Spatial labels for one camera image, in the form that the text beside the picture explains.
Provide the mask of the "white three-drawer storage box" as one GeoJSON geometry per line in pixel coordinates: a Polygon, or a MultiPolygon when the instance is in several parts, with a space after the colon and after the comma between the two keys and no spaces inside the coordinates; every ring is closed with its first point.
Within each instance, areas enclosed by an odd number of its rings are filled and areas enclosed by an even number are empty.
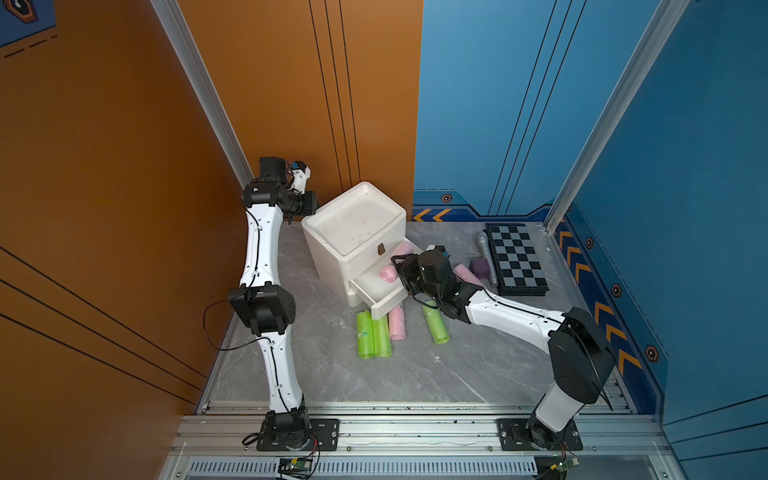
{"type": "Polygon", "coordinates": [[[406,238],[406,211],[369,182],[342,193],[301,226],[320,280],[351,307],[349,282],[406,238]]]}

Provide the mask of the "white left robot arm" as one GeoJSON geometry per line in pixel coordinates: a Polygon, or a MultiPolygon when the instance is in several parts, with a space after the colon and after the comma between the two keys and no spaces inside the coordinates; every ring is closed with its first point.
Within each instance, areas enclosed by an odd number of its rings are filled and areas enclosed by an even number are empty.
{"type": "Polygon", "coordinates": [[[314,192],[281,181],[254,180],[244,188],[242,201],[248,225],[246,261],[228,302],[254,336],[267,375],[269,409],[257,439],[274,450],[302,450],[311,444],[312,427],[292,353],[296,300],[279,279],[278,242],[283,220],[314,214],[317,200],[314,192]]]}

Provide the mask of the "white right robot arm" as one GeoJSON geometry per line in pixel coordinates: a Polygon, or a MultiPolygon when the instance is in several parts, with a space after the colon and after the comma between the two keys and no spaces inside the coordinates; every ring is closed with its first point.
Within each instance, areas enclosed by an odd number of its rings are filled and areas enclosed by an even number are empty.
{"type": "Polygon", "coordinates": [[[549,355],[553,383],[522,428],[522,438],[539,450],[561,447],[575,426],[574,417],[597,402],[617,366],[616,354],[592,315],[577,307],[544,310],[495,295],[461,279],[441,245],[394,255],[391,261],[408,294],[426,296],[427,307],[511,335],[549,355]]]}

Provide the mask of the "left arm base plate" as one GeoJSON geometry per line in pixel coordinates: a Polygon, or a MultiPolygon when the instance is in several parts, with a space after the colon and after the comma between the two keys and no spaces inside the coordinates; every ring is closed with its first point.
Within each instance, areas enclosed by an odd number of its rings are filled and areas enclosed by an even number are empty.
{"type": "Polygon", "coordinates": [[[276,434],[264,433],[255,443],[260,452],[306,452],[313,449],[323,453],[338,448],[340,421],[332,418],[310,418],[306,433],[279,438],[276,434]]]}

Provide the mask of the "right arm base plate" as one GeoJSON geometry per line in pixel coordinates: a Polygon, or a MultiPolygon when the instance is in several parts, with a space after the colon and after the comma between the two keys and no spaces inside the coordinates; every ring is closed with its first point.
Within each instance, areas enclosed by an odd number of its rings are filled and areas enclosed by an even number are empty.
{"type": "Polygon", "coordinates": [[[577,425],[570,420],[560,432],[546,427],[535,418],[501,418],[496,421],[504,451],[581,451],[583,443],[577,425]]]}

